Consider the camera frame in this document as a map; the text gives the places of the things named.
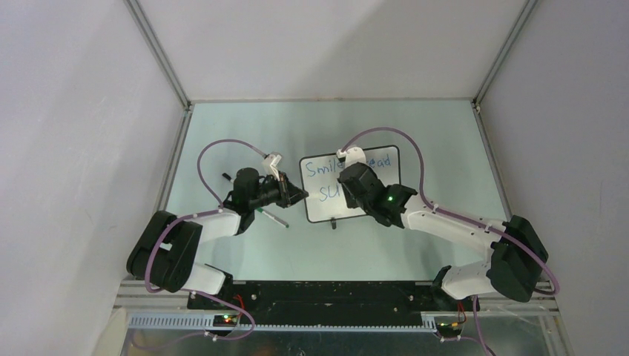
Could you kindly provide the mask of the small black framed whiteboard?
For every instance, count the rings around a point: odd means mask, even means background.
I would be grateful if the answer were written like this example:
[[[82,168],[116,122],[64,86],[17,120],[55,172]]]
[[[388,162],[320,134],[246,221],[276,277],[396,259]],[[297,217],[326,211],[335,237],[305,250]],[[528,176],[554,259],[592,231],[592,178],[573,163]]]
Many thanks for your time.
[[[366,163],[384,185],[401,182],[400,150],[387,145],[364,150]],[[299,161],[303,190],[309,193],[304,199],[306,219],[311,223],[361,217],[359,208],[348,208],[341,184],[337,181],[344,164],[335,154],[305,156]]]

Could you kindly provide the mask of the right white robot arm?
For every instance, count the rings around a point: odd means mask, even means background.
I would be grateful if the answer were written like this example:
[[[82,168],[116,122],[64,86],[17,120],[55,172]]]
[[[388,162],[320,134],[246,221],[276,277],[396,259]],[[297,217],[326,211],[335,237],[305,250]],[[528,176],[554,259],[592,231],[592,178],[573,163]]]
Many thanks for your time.
[[[514,215],[501,222],[447,211],[413,188],[384,185],[364,163],[350,165],[338,178],[350,208],[360,208],[381,225],[421,231],[476,252],[483,259],[443,267],[434,279],[432,302],[450,310],[464,298],[497,292],[528,302],[548,253],[529,220]]]

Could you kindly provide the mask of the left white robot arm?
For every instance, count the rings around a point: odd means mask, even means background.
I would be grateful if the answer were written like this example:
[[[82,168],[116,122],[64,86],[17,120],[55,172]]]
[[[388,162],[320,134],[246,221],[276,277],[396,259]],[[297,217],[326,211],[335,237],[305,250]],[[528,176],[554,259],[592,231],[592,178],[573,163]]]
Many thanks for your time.
[[[256,211],[267,205],[289,208],[308,195],[283,172],[264,177],[254,168],[242,168],[220,208],[181,217],[155,212],[131,251],[126,270],[148,281],[153,293],[203,292],[215,308],[225,309],[233,303],[234,288],[225,283],[227,272],[202,262],[200,245],[244,233]]]

